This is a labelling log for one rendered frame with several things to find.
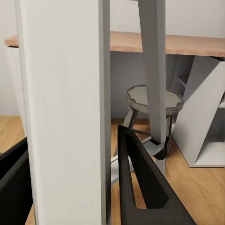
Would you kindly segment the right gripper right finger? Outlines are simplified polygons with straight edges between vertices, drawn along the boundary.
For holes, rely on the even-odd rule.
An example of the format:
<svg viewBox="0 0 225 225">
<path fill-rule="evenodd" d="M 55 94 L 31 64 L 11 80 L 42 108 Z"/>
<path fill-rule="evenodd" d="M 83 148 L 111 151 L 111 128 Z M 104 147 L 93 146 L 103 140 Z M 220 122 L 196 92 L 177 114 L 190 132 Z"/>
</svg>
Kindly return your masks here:
<svg viewBox="0 0 225 225">
<path fill-rule="evenodd" d="M 196 225 L 136 133 L 118 125 L 121 225 Z M 147 209 L 136 207 L 130 156 Z"/>
</svg>

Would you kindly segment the camera tripod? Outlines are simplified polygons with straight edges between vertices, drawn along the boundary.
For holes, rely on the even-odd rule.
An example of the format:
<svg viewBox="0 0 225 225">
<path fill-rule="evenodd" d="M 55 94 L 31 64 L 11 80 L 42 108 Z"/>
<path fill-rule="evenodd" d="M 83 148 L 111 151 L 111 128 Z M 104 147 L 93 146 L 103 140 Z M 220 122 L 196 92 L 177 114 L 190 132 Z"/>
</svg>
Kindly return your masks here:
<svg viewBox="0 0 225 225">
<path fill-rule="evenodd" d="M 138 8 L 151 134 L 141 142 L 165 176 L 165 0 Z M 15 0 L 15 14 L 35 225 L 112 225 L 110 0 Z"/>
</svg>

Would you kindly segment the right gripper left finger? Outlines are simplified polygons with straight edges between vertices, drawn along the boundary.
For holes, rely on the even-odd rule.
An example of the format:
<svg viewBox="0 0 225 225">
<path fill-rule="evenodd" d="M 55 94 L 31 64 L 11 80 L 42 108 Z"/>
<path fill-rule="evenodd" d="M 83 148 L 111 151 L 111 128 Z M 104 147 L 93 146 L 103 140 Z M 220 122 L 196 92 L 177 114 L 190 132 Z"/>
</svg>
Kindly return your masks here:
<svg viewBox="0 0 225 225">
<path fill-rule="evenodd" d="M 33 205 L 27 137 L 0 154 L 0 225 L 25 225 Z"/>
</svg>

